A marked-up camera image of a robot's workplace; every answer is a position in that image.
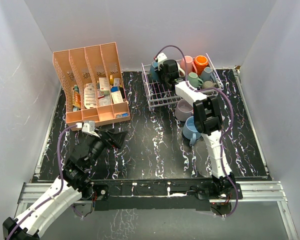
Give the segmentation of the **cream speckled mug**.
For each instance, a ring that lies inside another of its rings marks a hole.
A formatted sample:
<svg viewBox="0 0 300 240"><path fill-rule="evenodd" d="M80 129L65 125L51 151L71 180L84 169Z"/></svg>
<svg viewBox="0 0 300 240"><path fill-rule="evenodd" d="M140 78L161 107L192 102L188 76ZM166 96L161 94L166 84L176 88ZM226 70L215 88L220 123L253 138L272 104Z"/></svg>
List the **cream speckled mug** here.
<svg viewBox="0 0 300 240"><path fill-rule="evenodd" d="M180 77L184 77L186 75L185 71L178 65L178 74Z"/></svg>

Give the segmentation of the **white mug blue handle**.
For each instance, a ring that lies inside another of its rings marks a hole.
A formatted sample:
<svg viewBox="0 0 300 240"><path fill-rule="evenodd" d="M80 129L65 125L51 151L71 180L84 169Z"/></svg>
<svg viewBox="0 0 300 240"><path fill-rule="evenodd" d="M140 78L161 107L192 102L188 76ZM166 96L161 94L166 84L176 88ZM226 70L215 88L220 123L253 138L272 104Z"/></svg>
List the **white mug blue handle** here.
<svg viewBox="0 0 300 240"><path fill-rule="evenodd" d="M154 82L159 82L161 80L160 75L159 75L158 62L157 61L153 61L151 63L150 70L149 70L149 75L150 75L151 79Z"/></svg>

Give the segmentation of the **pink mug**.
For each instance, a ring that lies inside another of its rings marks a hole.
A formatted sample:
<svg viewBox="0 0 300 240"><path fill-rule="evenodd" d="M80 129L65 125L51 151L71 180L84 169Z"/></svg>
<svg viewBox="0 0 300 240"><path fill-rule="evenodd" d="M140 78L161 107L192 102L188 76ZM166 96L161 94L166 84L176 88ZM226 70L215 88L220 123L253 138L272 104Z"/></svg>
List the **pink mug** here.
<svg viewBox="0 0 300 240"><path fill-rule="evenodd" d="M181 60L180 67L188 74L191 72L198 73L194 59L191 56L186 55L184 59Z"/></svg>

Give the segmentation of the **teal green cup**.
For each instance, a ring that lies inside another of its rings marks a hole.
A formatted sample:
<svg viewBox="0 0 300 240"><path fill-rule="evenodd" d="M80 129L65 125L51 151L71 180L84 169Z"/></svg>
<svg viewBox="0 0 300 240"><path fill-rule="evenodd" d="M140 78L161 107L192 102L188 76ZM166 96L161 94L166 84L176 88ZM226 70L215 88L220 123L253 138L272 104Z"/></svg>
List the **teal green cup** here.
<svg viewBox="0 0 300 240"><path fill-rule="evenodd" d="M203 80L200 79L197 73L190 72L187 75L187 80L189 81L190 85L194 88L199 88L203 85Z"/></svg>

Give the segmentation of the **orange mug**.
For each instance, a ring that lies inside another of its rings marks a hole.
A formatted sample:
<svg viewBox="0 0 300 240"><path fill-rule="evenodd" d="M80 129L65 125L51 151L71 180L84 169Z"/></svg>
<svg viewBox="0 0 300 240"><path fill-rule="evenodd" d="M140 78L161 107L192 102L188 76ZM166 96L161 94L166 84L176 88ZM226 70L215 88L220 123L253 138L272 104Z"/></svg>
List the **orange mug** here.
<svg viewBox="0 0 300 240"><path fill-rule="evenodd" d="M198 55L194 58L194 65L195 65L195 68L197 70L197 74L200 76L201 73L203 72L203 70L206 68L206 67L209 67L209 60L206 56L204 55Z"/></svg>

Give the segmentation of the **grey-blue printed mug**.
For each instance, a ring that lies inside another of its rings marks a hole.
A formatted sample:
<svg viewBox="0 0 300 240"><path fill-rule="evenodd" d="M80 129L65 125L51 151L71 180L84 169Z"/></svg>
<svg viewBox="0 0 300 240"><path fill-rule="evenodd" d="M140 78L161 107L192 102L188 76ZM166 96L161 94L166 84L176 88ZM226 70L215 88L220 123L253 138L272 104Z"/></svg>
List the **grey-blue printed mug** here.
<svg viewBox="0 0 300 240"><path fill-rule="evenodd" d="M213 70L209 66L205 67L204 70L201 72L199 78L203 80L203 82L214 82Z"/></svg>

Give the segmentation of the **olive grey small cup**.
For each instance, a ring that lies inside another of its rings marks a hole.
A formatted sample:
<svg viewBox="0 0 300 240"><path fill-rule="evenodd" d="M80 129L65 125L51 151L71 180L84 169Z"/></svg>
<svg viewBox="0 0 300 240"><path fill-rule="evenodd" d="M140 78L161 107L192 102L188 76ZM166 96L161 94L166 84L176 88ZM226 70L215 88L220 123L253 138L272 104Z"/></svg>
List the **olive grey small cup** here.
<svg viewBox="0 0 300 240"><path fill-rule="evenodd" d="M205 90L205 89L213 88L214 86L215 86L215 84L213 81L207 80L207 81L203 82L202 89Z"/></svg>

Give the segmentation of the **light blue mug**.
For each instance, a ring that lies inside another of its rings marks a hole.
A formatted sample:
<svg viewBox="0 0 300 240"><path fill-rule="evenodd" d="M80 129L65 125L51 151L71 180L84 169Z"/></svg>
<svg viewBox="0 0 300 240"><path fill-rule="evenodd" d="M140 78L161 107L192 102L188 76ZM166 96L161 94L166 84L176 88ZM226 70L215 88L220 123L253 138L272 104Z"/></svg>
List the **light blue mug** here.
<svg viewBox="0 0 300 240"><path fill-rule="evenodd" d="M190 116L184 123L182 129L183 136L189 140L189 145L194 146L196 141L200 139L201 133L199 133L195 127L194 117Z"/></svg>

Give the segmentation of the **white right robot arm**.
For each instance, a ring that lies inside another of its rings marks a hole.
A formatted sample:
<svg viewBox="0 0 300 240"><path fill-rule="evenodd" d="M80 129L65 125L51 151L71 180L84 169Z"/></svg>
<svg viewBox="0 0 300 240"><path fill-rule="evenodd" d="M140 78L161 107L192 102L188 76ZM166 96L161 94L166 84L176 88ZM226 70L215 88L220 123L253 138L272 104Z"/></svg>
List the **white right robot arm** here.
<svg viewBox="0 0 300 240"><path fill-rule="evenodd" d="M228 164L222 138L222 114L218 99L203 94L196 86L191 85L190 76L179 74L178 64L173 59L157 56L157 74L166 86L180 96L193 108L193 125L205 141L212 168L213 194L223 199L235 196L239 199L234 174Z"/></svg>

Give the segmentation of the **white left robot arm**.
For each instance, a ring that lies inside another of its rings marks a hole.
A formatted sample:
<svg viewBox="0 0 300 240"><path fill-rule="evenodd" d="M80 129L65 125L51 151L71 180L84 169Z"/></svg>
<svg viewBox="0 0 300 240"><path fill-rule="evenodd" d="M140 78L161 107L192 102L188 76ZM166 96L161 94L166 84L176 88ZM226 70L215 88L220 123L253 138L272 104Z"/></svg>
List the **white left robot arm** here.
<svg viewBox="0 0 300 240"><path fill-rule="evenodd" d="M127 131L114 129L86 131L94 136L84 156L70 156L59 176L47 191L17 217L8 217L2 224L5 240L39 240L49 226L76 201L89 199L93 183L89 178L91 165L104 149L120 149Z"/></svg>

